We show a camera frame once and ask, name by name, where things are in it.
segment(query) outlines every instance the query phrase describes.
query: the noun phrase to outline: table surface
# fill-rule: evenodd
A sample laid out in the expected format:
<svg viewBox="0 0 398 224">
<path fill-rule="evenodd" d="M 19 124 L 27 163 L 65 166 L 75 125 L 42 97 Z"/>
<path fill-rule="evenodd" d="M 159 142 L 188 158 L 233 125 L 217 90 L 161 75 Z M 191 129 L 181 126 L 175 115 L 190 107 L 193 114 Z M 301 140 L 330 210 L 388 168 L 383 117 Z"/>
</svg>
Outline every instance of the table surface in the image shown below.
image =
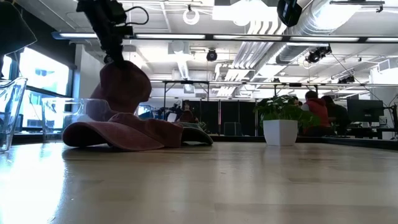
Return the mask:
<svg viewBox="0 0 398 224">
<path fill-rule="evenodd" d="M 0 154 L 0 223 L 398 223 L 398 153 L 216 142 Z"/>
</svg>

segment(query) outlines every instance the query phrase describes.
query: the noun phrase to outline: potted plant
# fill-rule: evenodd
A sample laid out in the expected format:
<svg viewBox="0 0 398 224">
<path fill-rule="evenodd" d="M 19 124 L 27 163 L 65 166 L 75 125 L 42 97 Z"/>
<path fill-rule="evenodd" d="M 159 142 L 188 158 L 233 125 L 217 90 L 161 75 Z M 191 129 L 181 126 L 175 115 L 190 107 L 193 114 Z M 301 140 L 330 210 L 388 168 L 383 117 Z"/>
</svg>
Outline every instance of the potted plant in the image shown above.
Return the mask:
<svg viewBox="0 0 398 224">
<path fill-rule="evenodd" d="M 261 115 L 260 126 L 270 146 L 292 146 L 299 127 L 319 125 L 320 120 L 309 111 L 293 105 L 291 96 L 274 96 L 260 101 L 254 108 Z"/>
</svg>

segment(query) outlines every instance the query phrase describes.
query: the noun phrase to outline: person in red shirt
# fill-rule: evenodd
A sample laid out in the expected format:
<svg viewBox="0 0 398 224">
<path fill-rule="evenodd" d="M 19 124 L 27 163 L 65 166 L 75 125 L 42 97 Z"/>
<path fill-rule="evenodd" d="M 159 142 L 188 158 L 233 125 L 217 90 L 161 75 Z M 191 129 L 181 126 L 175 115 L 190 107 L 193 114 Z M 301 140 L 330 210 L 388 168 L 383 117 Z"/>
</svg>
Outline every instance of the person in red shirt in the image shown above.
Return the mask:
<svg viewBox="0 0 398 224">
<path fill-rule="evenodd" d="M 323 99 L 318 98 L 318 93 L 314 91 L 308 91 L 305 94 L 307 102 L 301 107 L 302 110 L 309 111 L 320 119 L 319 126 L 312 126 L 304 131 L 306 136 L 311 137 L 322 137 L 322 136 L 334 136 L 336 135 L 333 129 L 330 127 L 328 109 L 326 108 L 326 102 Z"/>
</svg>

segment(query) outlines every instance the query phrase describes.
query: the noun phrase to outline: white pot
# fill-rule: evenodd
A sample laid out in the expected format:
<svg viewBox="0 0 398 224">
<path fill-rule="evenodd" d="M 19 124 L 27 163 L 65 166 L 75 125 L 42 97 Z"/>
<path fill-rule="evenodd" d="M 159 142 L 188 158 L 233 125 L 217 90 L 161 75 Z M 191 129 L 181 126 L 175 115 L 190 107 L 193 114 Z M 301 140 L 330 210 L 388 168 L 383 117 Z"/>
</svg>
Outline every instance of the white pot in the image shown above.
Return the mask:
<svg viewBox="0 0 398 224">
<path fill-rule="evenodd" d="M 263 121 L 264 137 L 269 146 L 293 146 L 297 139 L 297 121 Z"/>
</svg>

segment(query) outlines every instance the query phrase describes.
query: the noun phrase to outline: clear plastic cup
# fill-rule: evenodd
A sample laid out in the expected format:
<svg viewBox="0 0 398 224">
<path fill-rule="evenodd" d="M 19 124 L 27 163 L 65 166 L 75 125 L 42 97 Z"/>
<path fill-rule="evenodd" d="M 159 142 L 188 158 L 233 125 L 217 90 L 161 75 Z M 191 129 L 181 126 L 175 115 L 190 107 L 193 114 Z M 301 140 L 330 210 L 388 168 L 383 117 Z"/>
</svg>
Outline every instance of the clear plastic cup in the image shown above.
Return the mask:
<svg viewBox="0 0 398 224">
<path fill-rule="evenodd" d="M 114 114 L 108 102 L 97 99 L 43 98 L 44 142 L 62 141 L 62 133 L 75 122 L 108 121 Z"/>
<path fill-rule="evenodd" d="M 0 152 L 10 149 L 26 81 L 26 78 L 0 80 Z"/>
</svg>

